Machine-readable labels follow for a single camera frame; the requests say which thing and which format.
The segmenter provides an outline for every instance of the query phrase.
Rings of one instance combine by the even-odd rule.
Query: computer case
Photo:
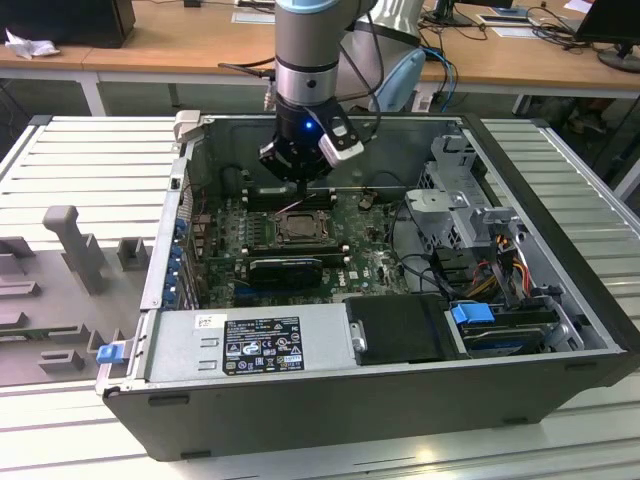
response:
[[[133,30],[131,0],[2,0],[0,27],[56,45],[120,48]]]

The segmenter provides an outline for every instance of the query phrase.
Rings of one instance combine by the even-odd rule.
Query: motherboard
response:
[[[209,308],[408,293],[389,245],[397,205],[334,193],[327,209],[296,207],[261,211],[246,199],[226,199],[211,212],[204,261]]]

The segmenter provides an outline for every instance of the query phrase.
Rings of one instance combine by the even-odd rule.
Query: monitor stand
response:
[[[473,23],[464,15],[453,13],[455,0],[438,0],[431,12],[424,14],[424,19],[442,27],[472,27]]]
[[[605,65],[630,73],[640,73],[640,58],[633,55],[633,45],[621,45],[619,50],[600,52],[598,59]]]

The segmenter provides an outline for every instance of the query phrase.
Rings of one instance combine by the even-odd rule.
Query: white paper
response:
[[[212,313],[209,315],[196,315],[195,328],[223,328],[227,321],[226,313]]]
[[[33,57],[44,57],[60,53],[60,50],[57,50],[53,42],[49,40],[31,41],[13,35],[9,30],[5,30],[5,32],[7,33],[8,41],[4,42],[4,46],[19,57],[31,60]]]
[[[530,28],[523,27],[493,27],[493,31],[501,37],[538,38]]]
[[[570,0],[569,3],[564,6],[564,8],[587,13],[589,10],[591,10],[591,4],[589,2],[585,2],[584,0]]]
[[[257,23],[273,25],[276,23],[276,16],[266,13],[244,13],[236,12],[231,16],[232,23]]]

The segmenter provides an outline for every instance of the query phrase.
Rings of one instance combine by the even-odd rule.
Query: floor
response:
[[[80,86],[76,83],[5,80],[3,84],[26,115],[0,92],[0,158],[24,129],[27,116],[89,114]],[[108,83],[101,88],[112,115],[173,115],[176,112],[165,84]],[[251,113],[261,111],[263,106],[264,90],[261,87],[179,85],[178,92],[182,108],[197,108],[208,113]],[[512,118],[514,100],[511,95],[460,93],[454,95],[448,112],[473,112],[484,118]],[[631,100],[619,100],[605,112],[604,117],[611,130],[619,125],[632,103]],[[602,176],[611,159],[626,147],[639,129],[640,108],[637,108],[613,138],[611,135],[578,136],[566,128],[561,129],[560,134],[589,165],[595,162],[595,170]],[[633,158],[638,157],[640,151],[635,152]],[[634,195],[630,204],[634,210],[640,209],[640,195]]]

